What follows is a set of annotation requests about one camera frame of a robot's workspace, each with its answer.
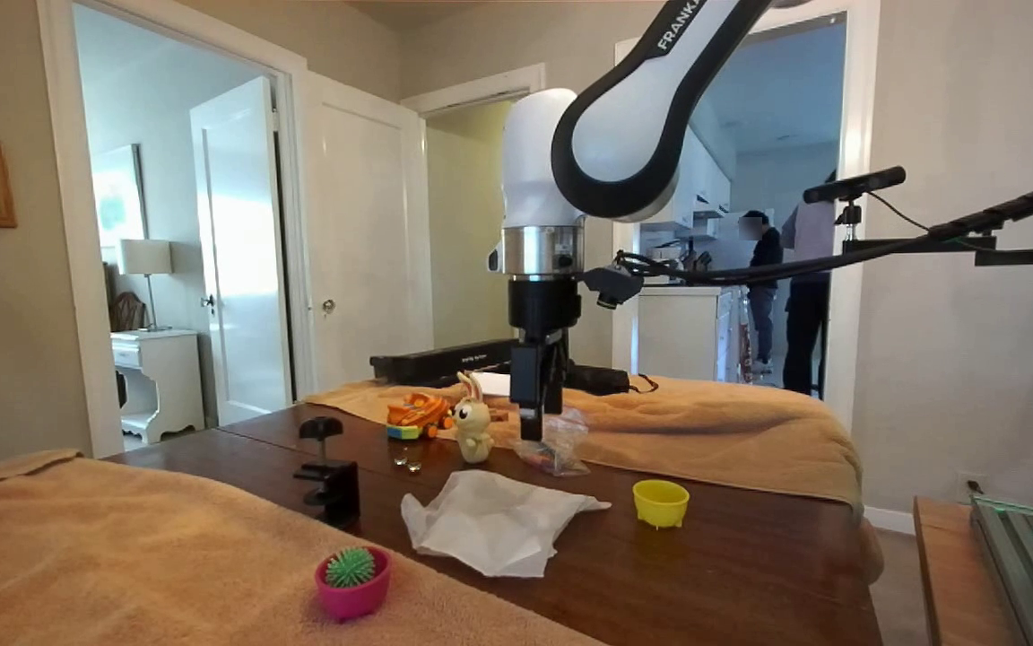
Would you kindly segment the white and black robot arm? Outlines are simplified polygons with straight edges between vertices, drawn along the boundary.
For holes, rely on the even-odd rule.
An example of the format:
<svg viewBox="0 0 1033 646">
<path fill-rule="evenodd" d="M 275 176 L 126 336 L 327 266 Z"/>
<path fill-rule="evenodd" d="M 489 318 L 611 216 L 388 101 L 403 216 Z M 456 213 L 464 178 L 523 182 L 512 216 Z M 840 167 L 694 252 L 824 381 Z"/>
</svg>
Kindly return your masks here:
<svg viewBox="0 0 1033 646">
<path fill-rule="evenodd" d="M 508 402 L 520 438 L 562 409 L 568 331 L 581 295 L 618 310 L 643 292 L 622 266 L 586 266 L 581 217 L 648 217 L 676 189 L 694 106 L 773 0 L 669 0 L 634 45 L 587 91 L 512 103 L 502 144 L 502 252 L 508 278 Z"/>
</svg>

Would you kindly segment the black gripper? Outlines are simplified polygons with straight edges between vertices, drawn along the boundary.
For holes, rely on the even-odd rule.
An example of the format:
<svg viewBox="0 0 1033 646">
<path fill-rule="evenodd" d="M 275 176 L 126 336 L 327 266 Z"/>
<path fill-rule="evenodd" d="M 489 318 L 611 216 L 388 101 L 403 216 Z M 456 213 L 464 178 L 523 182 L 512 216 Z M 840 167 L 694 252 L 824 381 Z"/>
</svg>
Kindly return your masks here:
<svg viewBox="0 0 1033 646">
<path fill-rule="evenodd" d="M 568 331 L 581 314 L 574 278 L 512 278 L 508 323 L 508 399 L 520 405 L 520 438 L 543 440 L 543 409 L 562 414 Z"/>
</svg>

